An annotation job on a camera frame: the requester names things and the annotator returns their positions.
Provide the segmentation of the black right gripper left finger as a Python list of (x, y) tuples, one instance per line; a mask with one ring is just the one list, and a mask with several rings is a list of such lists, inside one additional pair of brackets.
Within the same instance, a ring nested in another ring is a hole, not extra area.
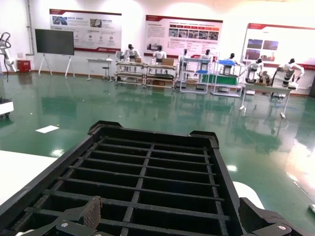
[(18, 236), (91, 236), (101, 219), (102, 203), (94, 196), (84, 206), (70, 208), (52, 223), (38, 229), (17, 233)]

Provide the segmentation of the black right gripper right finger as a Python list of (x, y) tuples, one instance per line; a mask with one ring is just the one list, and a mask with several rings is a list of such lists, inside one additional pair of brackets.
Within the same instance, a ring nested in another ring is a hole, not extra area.
[(240, 222), (246, 236), (309, 236), (274, 211), (256, 207), (248, 198), (240, 198)]

